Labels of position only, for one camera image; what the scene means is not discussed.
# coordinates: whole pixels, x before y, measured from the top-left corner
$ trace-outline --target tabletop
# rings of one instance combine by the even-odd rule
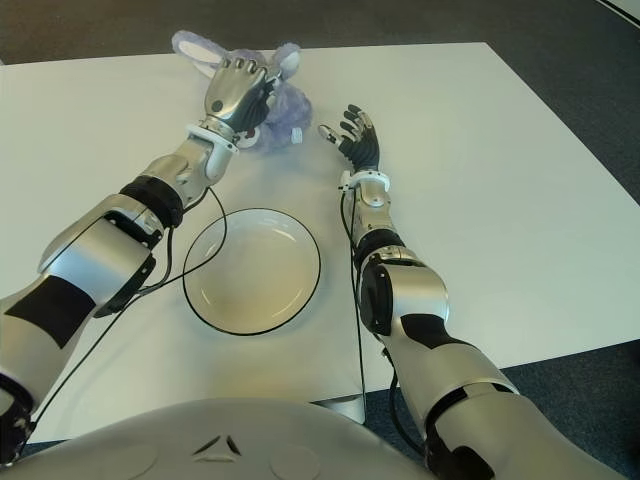
[[[488,46],[304,50],[293,83],[314,104],[314,126],[337,123],[348,103],[373,118],[394,222],[445,280],[452,335],[500,367],[640,336],[637,205]],[[206,86],[174,55],[0,68],[3,296],[33,279],[58,231],[180,143],[184,125],[202,116]],[[316,238],[322,275],[296,319],[233,337],[200,322],[179,285],[167,287],[123,316],[33,439],[68,438],[198,398],[356,393],[336,189],[345,167],[310,130],[301,146],[234,158],[216,187],[228,211],[275,208]],[[214,202],[189,215],[176,233],[177,265],[218,216]],[[162,246],[157,252],[161,271]],[[92,320],[77,352],[105,325]],[[365,335],[370,390],[390,381],[380,349]]]

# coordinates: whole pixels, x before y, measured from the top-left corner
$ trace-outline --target purple plush toy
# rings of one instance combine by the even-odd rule
[[[202,73],[213,77],[222,58],[243,57],[267,63],[272,70],[279,70],[275,81],[275,102],[267,119],[254,131],[243,132],[239,148],[260,152],[273,152],[287,145],[302,143],[302,134],[311,124],[311,102],[298,88],[287,83],[298,70],[300,47],[285,43],[267,62],[262,53],[255,50],[227,51],[217,43],[200,35],[181,30],[171,39],[173,50],[189,58]]]

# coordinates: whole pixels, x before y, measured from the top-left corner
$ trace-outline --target black cable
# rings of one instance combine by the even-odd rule
[[[122,308],[122,310],[120,310],[120,312],[118,312],[118,314],[115,316],[115,318],[113,320],[111,320],[111,323],[109,323],[107,328],[105,328],[104,331],[98,337],[98,339],[95,342],[93,342],[93,345],[91,345],[91,348],[89,348],[89,350],[87,350],[87,352],[82,356],[82,358],[80,360],[78,360],[78,363],[76,363],[76,365],[71,369],[71,371],[67,374],[67,376],[60,383],[60,385],[58,385],[58,388],[56,388],[56,390],[53,392],[53,394],[51,394],[51,396],[49,397],[49,400],[47,401],[47,403],[45,403],[44,406],[42,407],[42,409],[40,410],[40,415],[38,415],[37,420],[35,420],[33,422],[33,429],[36,428],[36,426],[38,425],[38,422],[40,422],[40,420],[42,419],[43,415],[45,414],[45,412],[49,408],[49,405],[51,405],[51,402],[53,402],[53,400],[58,396],[58,393],[60,393],[60,390],[62,390],[62,387],[64,387],[67,384],[67,382],[72,377],[72,375],[74,373],[76,373],[78,368],[80,368],[80,365],[82,365],[84,363],[84,361],[87,359],[87,357],[89,357],[89,355],[96,349],[96,347],[102,341],[102,339],[105,337],[105,335],[109,332],[109,330],[111,330],[111,327],[113,327],[115,325],[115,323],[122,316],[122,314],[127,310],[127,308],[129,308],[131,305],[133,305],[136,301],[140,300],[143,296],[144,295],[140,295],[138,297],[135,297],[133,300],[131,300],[129,303],[127,303]]]
[[[220,212],[222,213],[222,219],[224,221],[224,233],[222,235],[222,241],[220,242],[220,245],[218,246],[218,248],[216,249],[216,251],[213,253],[213,255],[211,255],[209,258],[207,258],[204,262],[196,265],[195,267],[187,270],[186,272],[182,272],[180,275],[175,276],[174,278],[172,278],[171,280],[165,280],[163,283],[156,283],[154,285],[151,285],[149,287],[146,287],[142,290],[140,290],[138,292],[138,296],[132,298],[123,308],[122,310],[120,310],[120,312],[118,312],[118,314],[114,317],[114,319],[111,321],[111,323],[109,323],[109,325],[107,326],[107,328],[104,329],[104,331],[100,334],[100,336],[96,339],[95,342],[93,342],[93,345],[91,345],[91,347],[89,348],[89,350],[87,350],[87,352],[82,356],[82,358],[78,361],[78,363],[76,363],[76,365],[71,369],[71,371],[67,374],[67,376],[64,378],[64,380],[60,383],[60,385],[58,385],[58,387],[56,388],[56,390],[53,392],[53,394],[51,394],[51,396],[49,397],[49,399],[47,400],[47,403],[44,404],[44,406],[42,407],[42,409],[40,410],[40,414],[38,415],[38,418],[32,423],[32,430],[34,430],[36,428],[36,426],[38,425],[38,422],[40,422],[40,420],[42,419],[43,415],[45,414],[45,412],[47,411],[47,409],[49,408],[49,406],[51,405],[51,403],[53,402],[53,400],[56,398],[56,396],[58,395],[58,393],[60,393],[60,391],[62,390],[62,387],[64,387],[67,382],[69,381],[69,379],[73,376],[74,373],[76,373],[76,371],[78,370],[78,368],[80,368],[80,366],[85,362],[85,360],[89,357],[89,355],[96,349],[96,347],[100,344],[100,342],[102,341],[102,339],[107,335],[107,333],[109,332],[109,330],[111,330],[111,328],[115,325],[115,323],[118,321],[118,319],[122,316],[122,314],[131,306],[133,305],[135,302],[137,302],[138,300],[140,300],[141,298],[149,295],[150,293],[153,293],[167,285],[169,285],[170,283],[175,282],[176,280],[185,277],[186,275],[189,275],[191,272],[193,272],[194,270],[197,270],[198,268],[202,267],[203,265],[205,265],[207,262],[210,262],[213,258],[215,258],[216,255],[218,255],[218,253],[220,252],[220,250],[222,249],[224,242],[227,238],[227,213],[224,210],[224,207],[222,206],[222,202],[220,201],[220,199],[218,198],[218,196],[216,195],[216,193],[211,189],[211,188],[207,188],[207,191],[210,192],[213,197],[216,199],[216,201],[218,202],[218,207],[220,208]],[[200,203],[202,201],[202,198],[200,198],[196,203]],[[173,227],[169,230],[169,234],[167,236],[167,255],[170,255],[172,252],[172,244],[173,244]],[[171,272],[171,259],[167,259],[167,270],[165,272],[165,276],[164,278],[166,279],[170,272]]]
[[[204,200],[204,197],[207,196],[207,191],[209,189],[207,188],[204,192],[202,192],[202,195],[200,195],[200,198],[198,200],[196,200],[195,202],[193,202],[191,205],[189,205],[187,208],[185,208],[183,210],[183,214],[187,213],[189,210],[192,210],[194,208],[196,208],[198,205],[200,205],[202,203],[202,201]]]
[[[353,257],[353,250],[356,249],[356,246],[353,242],[353,237],[351,236],[351,233],[349,232],[349,227],[347,227],[347,219],[344,217],[344,200],[346,197],[346,193],[342,192],[342,196],[340,197],[340,218],[342,219],[342,228],[344,228],[344,233],[347,234],[347,238],[349,239],[349,245],[351,247],[351,251],[352,251],[352,257]]]
[[[353,278],[353,260],[355,253],[355,243],[353,242],[353,225],[355,222],[355,213],[356,213],[356,199],[354,196],[353,199],[353,207],[351,209],[351,228],[347,228],[347,220],[344,216],[344,200],[346,193],[342,192],[342,197],[340,198],[340,218],[342,219],[342,226],[344,227],[344,231],[347,234],[347,238],[349,239],[349,245],[351,246],[350,250],[350,263],[349,270],[351,272],[351,292],[353,294],[353,306],[356,311],[356,331],[358,332],[358,360],[360,363],[360,383],[362,385],[362,403],[364,408],[364,418],[367,420],[367,389],[364,381],[364,360],[362,359],[362,332],[360,330],[360,305],[358,302],[358,285],[360,284],[360,270],[358,270],[358,274],[356,279]]]
[[[398,375],[396,371],[393,371],[393,379],[391,380],[391,386],[389,387],[389,415],[391,416],[391,421],[393,425],[396,427],[398,434],[402,437],[402,439],[409,445],[409,447],[416,452],[420,456],[424,456],[424,448],[418,445],[406,432],[402,424],[400,423],[400,419],[398,418],[398,411],[396,410],[396,389],[398,388]]]

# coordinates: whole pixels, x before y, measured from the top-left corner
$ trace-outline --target floor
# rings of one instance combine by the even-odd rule
[[[165,53],[179,29],[229,48],[487,42],[640,203],[640,30],[595,0],[0,0],[0,59]],[[640,478],[638,341],[506,373],[571,440]],[[370,428],[408,451],[385,392],[368,406]]]

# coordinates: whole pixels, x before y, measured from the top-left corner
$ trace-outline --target black joint cover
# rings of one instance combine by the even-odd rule
[[[372,333],[389,336],[393,317],[393,287],[387,269],[370,262],[362,273],[360,318]]]
[[[362,266],[362,262],[379,248],[388,246],[404,247],[404,243],[400,239],[400,236],[393,230],[387,230],[386,228],[380,228],[372,230],[367,233],[356,248],[353,255],[353,262],[355,267],[359,270]]]
[[[427,431],[426,464],[438,478],[446,480],[491,480],[491,466],[468,446],[449,450],[435,427]]]
[[[91,297],[72,283],[49,276],[6,314],[40,327],[64,348],[95,306]]]
[[[451,337],[444,328],[444,319],[430,313],[412,313],[400,318],[402,328],[407,337],[421,343],[427,348],[434,349],[448,343],[467,342]]]
[[[182,200],[175,190],[162,180],[141,175],[120,190],[120,193],[146,205],[156,214],[164,228],[177,227],[182,223]]]

